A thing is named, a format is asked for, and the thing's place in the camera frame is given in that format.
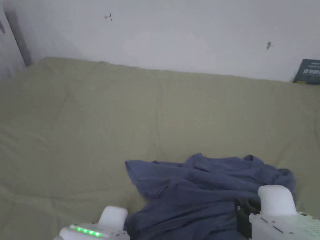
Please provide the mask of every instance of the crumpled fabric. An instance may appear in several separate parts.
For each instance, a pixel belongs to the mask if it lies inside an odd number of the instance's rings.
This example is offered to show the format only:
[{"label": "crumpled fabric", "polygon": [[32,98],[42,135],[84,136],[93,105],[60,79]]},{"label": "crumpled fabric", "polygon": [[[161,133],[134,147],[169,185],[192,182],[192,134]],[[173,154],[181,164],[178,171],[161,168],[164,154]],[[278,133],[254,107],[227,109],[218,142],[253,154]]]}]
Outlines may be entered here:
[{"label": "crumpled fabric", "polygon": [[234,202],[258,199],[263,185],[283,185],[293,192],[288,169],[276,169],[254,156],[214,159],[202,154],[184,164],[126,162],[128,174],[149,203],[126,219],[132,240],[244,239],[236,231]]}]

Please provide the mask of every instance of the status light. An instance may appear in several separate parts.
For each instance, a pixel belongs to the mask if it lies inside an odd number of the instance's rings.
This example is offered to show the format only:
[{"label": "status light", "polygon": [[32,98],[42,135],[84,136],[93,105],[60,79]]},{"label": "status light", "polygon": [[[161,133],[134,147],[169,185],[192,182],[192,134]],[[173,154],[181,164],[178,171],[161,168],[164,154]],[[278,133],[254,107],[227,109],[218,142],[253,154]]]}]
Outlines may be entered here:
[{"label": "status light", "polygon": [[88,229],[85,229],[85,228],[76,228],[76,230],[78,232],[83,232],[85,234],[93,235],[93,236],[96,236],[96,237],[101,237],[102,236],[101,233],[97,233],[97,232],[94,232],[94,231],[91,231],[91,230],[88,230]]}]

